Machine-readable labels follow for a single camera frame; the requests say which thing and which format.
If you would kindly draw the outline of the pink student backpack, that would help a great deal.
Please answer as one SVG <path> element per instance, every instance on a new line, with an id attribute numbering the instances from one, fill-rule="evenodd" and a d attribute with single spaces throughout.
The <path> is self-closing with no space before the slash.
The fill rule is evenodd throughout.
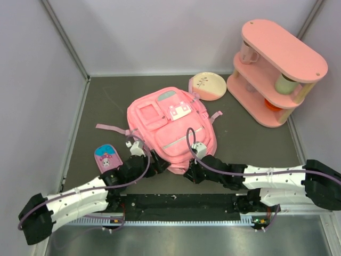
<path id="1" fill-rule="evenodd" d="M 200 97 L 191 90 L 166 87 L 130 104 L 127 130 L 104 124 L 97 124 L 96 128 L 138 136 L 162 159 L 170 162 L 170 172 L 184 174 L 192 158 L 186 142 L 187 129 L 194 129 L 190 134 L 191 141 L 203 143 L 206 153 L 214 155 L 217 140 L 213 122 L 221 115 L 218 111 L 210 116 Z"/>

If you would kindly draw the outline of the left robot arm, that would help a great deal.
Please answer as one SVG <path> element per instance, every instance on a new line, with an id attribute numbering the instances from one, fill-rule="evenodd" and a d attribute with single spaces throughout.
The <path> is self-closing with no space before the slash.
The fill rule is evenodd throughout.
<path id="1" fill-rule="evenodd" d="M 93 180 L 69 191 L 30 198 L 19 213 L 19 230 L 28 245 L 35 245 L 63 225 L 94 212 L 116 211 L 121 204 L 120 192 L 141 178 L 164 172 L 170 163 L 155 151 L 132 155 L 122 165 L 109 169 Z"/>

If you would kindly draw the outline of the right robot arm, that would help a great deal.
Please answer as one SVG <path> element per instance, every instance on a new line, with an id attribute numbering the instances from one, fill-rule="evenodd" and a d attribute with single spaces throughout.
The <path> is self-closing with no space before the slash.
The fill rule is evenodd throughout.
<path id="1" fill-rule="evenodd" d="M 248 190 L 247 196 L 236 202 L 243 213 L 278 204 L 314 204 L 340 210 L 340 173 L 314 159 L 294 167 L 265 168 L 226 164 L 208 155 L 191 160 L 184 177 L 196 184 L 209 180 L 230 190 Z"/>

